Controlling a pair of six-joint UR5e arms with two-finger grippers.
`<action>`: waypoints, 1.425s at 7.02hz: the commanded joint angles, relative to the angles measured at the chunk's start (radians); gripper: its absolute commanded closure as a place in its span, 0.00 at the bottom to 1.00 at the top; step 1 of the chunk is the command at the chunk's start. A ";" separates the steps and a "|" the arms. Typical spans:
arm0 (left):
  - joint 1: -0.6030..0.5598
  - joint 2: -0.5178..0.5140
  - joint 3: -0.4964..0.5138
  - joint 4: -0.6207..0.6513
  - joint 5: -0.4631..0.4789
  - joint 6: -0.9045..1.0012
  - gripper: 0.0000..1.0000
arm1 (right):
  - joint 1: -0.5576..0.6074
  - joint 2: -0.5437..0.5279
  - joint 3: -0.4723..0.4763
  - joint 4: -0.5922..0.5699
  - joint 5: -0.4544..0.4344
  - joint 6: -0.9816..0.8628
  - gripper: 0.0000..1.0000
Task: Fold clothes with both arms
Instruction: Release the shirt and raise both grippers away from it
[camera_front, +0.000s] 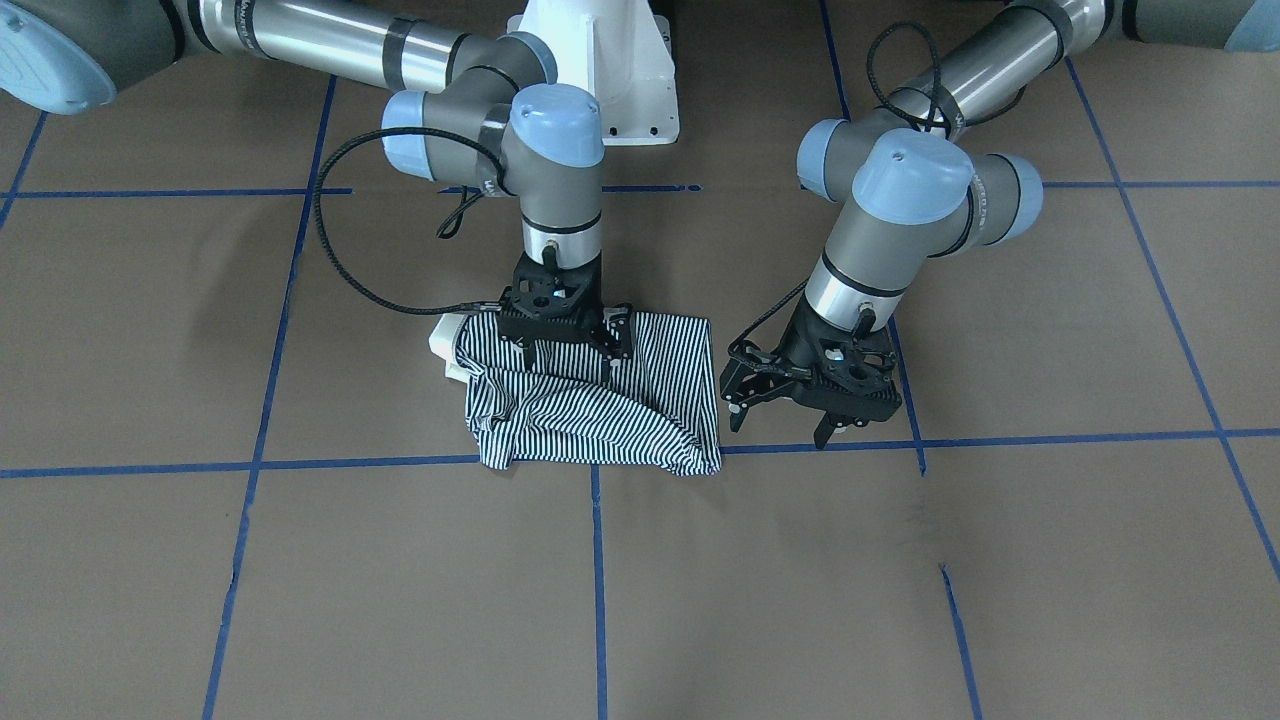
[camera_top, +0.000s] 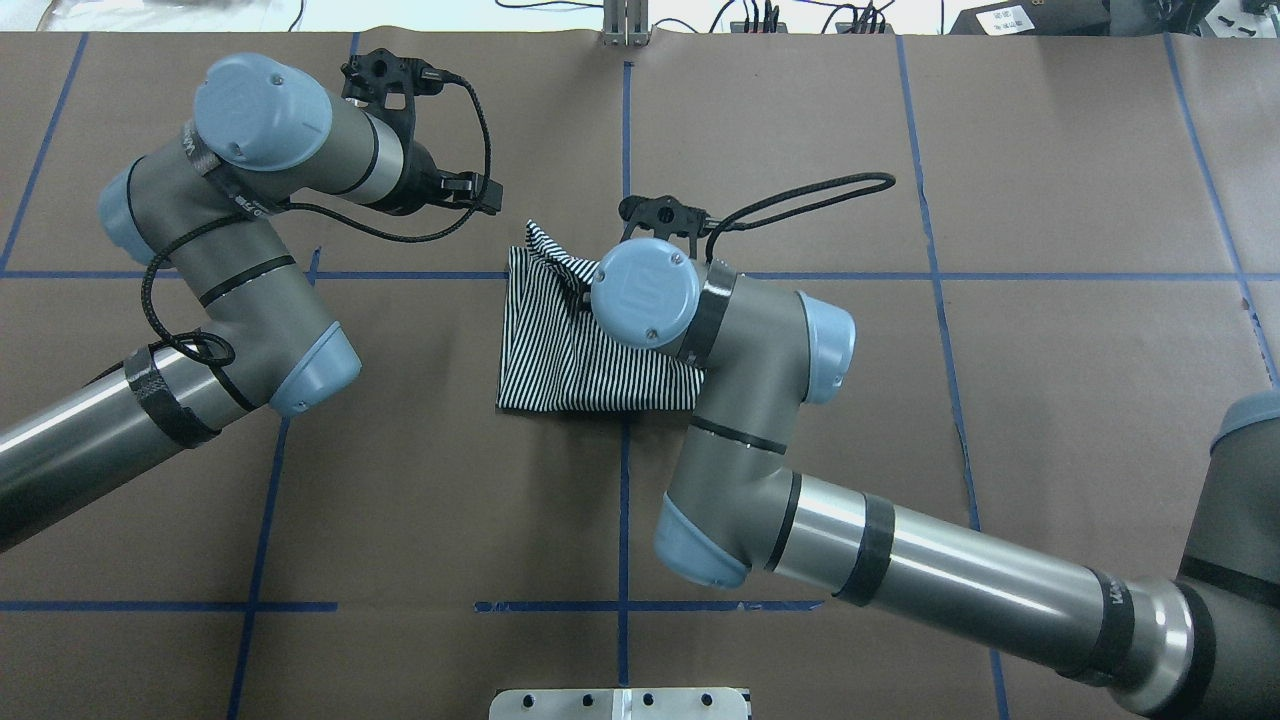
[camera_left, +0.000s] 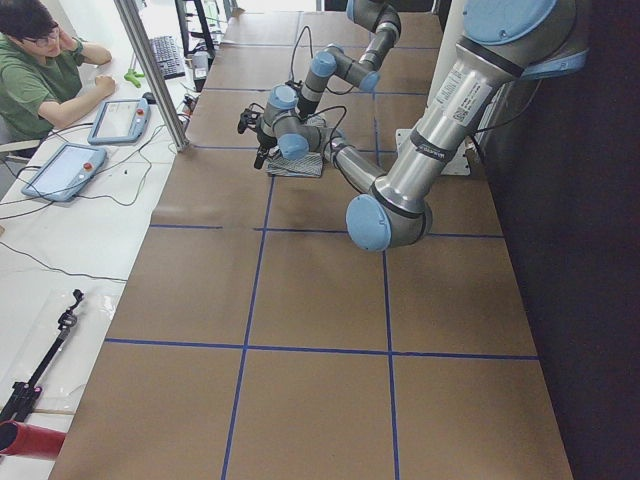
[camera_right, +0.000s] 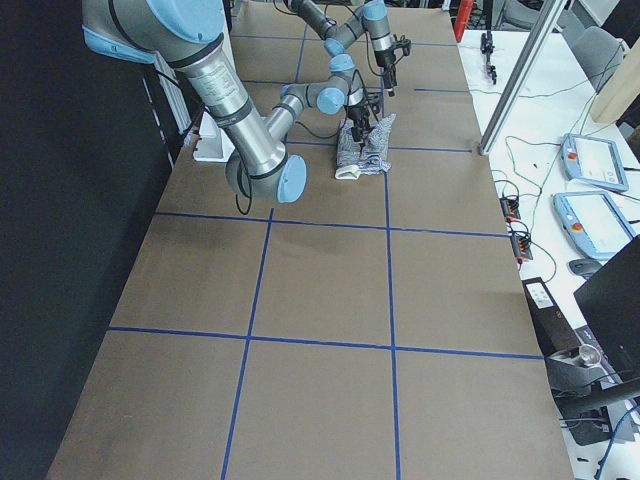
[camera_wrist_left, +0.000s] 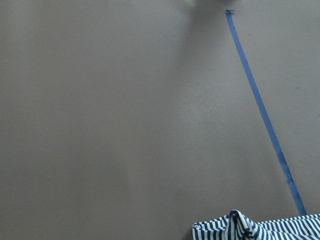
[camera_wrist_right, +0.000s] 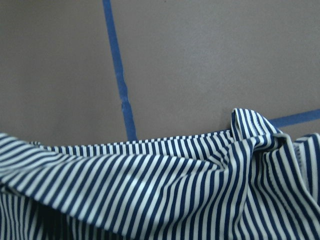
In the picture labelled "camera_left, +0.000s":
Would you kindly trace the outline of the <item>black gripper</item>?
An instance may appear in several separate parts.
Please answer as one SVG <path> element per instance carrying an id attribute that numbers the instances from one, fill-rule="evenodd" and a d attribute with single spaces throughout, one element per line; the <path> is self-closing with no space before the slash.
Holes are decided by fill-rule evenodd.
<path id="1" fill-rule="evenodd" d="M 289 80 L 285 85 L 292 88 L 297 96 L 297 110 L 301 119 L 315 113 L 315 92 L 305 82 Z"/>
<path id="2" fill-rule="evenodd" d="M 263 120 L 263 114 L 254 111 L 251 107 L 243 110 L 237 125 L 239 134 L 243 134 L 246 130 L 251 130 L 256 134 L 259 147 L 253 166 L 255 169 L 262 169 L 265 160 L 270 156 L 271 150 L 277 146 L 277 139 L 272 133 L 267 132 L 267 125 Z"/>

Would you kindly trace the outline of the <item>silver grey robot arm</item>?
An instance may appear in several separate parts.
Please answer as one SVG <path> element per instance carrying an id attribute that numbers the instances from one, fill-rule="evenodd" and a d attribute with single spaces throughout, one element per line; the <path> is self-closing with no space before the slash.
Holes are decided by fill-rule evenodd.
<path id="1" fill-rule="evenodd" d="M 348 56 L 337 44 L 329 44 L 317 52 L 297 89 L 297 109 L 303 119 L 316 112 L 333 76 L 361 91 L 374 91 L 382 63 L 400 39 L 399 14 L 387 1 L 349 0 L 346 15 L 354 24 L 372 33 L 373 38 L 359 59 Z"/>
<path id="2" fill-rule="evenodd" d="M 294 161 L 319 153 L 332 163 L 357 191 L 346 224 L 360 248 L 411 245 L 432 225 L 426 195 L 463 140 L 476 132 L 496 92 L 512 81 L 567 75 L 584 66 L 590 10 L 587 1 L 467 2 L 455 63 L 389 170 L 366 160 L 338 131 L 311 122 L 332 77 L 365 92 L 377 85 L 382 62 L 401 35 L 400 17 L 385 1 L 351 1 L 346 7 L 348 18 L 373 35 L 361 58 L 327 46 L 303 82 L 274 87 L 264 110 L 246 109 L 238 127 L 257 136 L 256 167 L 272 150 Z"/>

